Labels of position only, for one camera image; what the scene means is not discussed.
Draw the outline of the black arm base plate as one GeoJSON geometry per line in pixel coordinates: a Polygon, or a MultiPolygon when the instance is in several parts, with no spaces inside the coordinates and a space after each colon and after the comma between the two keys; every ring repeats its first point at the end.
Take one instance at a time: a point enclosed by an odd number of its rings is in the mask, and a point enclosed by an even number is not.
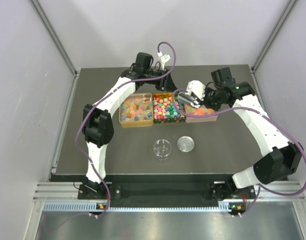
{"type": "Polygon", "coordinates": [[[188,197],[206,201],[250,200],[255,197],[253,187],[240,190],[230,189],[225,182],[112,182],[97,185],[94,189],[86,184],[80,185],[79,199],[104,200],[110,196],[112,201],[129,200],[131,197],[188,197]]]}

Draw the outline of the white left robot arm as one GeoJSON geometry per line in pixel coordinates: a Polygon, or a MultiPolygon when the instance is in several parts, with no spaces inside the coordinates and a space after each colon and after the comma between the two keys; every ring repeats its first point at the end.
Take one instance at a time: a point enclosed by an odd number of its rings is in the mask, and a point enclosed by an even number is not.
{"type": "Polygon", "coordinates": [[[159,51],[158,57],[160,67],[154,69],[151,67],[152,55],[138,53],[135,63],[121,73],[110,91],[101,100],[84,107],[82,133],[88,148],[88,153],[85,154],[88,158],[88,170],[83,184],[95,198],[106,194],[106,186],[103,184],[106,177],[105,157],[107,145],[114,134],[112,117],[116,110],[145,83],[154,85],[160,91],[176,89],[170,70],[165,68],[165,63],[171,59],[170,55],[159,51]]]}

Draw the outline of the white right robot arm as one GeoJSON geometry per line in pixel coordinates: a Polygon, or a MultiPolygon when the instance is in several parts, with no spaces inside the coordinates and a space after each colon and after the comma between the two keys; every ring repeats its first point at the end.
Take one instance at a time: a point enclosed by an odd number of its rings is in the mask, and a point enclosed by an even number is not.
{"type": "Polygon", "coordinates": [[[205,89],[203,105],[217,111],[222,104],[227,104],[245,123],[262,154],[253,166],[232,176],[226,185],[227,194],[237,198],[246,187],[267,185],[294,174],[302,158],[300,148],[269,122],[250,84],[237,83],[229,67],[213,71],[211,75],[215,88],[205,89]]]}

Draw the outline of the silver metal scoop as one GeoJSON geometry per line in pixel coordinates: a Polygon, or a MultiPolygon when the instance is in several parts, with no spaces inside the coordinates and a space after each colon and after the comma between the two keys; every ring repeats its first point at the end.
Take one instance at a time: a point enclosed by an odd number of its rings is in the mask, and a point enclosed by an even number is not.
{"type": "Polygon", "coordinates": [[[200,100],[194,94],[179,92],[177,95],[178,101],[189,107],[198,109],[201,106],[200,100]]]}

